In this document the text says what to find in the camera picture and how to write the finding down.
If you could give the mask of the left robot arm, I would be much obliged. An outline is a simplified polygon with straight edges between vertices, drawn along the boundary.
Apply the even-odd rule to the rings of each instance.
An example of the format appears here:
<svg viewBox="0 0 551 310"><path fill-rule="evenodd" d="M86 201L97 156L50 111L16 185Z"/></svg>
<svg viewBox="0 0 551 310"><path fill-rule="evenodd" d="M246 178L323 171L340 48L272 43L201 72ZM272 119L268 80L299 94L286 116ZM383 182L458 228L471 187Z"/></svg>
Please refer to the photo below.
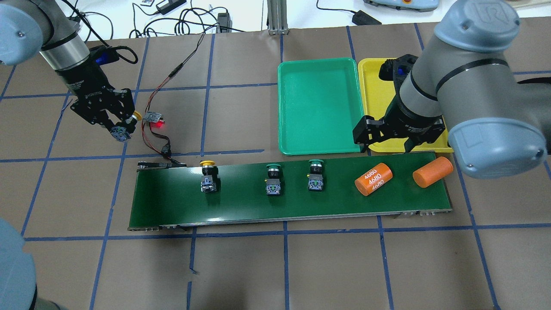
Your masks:
<svg viewBox="0 0 551 310"><path fill-rule="evenodd" d="M115 89L102 70L128 47L103 43L89 49L54 0L3 0L0 15L2 64L17 65L40 54L77 97L71 110L117 141L130 139L140 114L130 90ZM35 262L24 245L19 231L1 220L1 308L60 310L59 304L39 298Z"/></svg>

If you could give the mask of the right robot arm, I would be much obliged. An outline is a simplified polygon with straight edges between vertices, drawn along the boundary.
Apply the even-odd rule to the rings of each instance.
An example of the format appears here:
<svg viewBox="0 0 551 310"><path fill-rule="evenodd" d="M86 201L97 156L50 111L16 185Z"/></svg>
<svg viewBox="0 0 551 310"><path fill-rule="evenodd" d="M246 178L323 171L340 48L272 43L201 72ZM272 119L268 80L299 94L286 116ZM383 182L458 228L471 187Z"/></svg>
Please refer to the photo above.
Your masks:
<svg viewBox="0 0 551 310"><path fill-rule="evenodd" d="M550 79L517 82L504 57L521 20L503 0L458 0L434 29L420 57L387 59L379 78L394 85L384 116L366 115L353 129L364 152L405 139L405 152L447 141L471 178L525 173L550 154Z"/></svg>

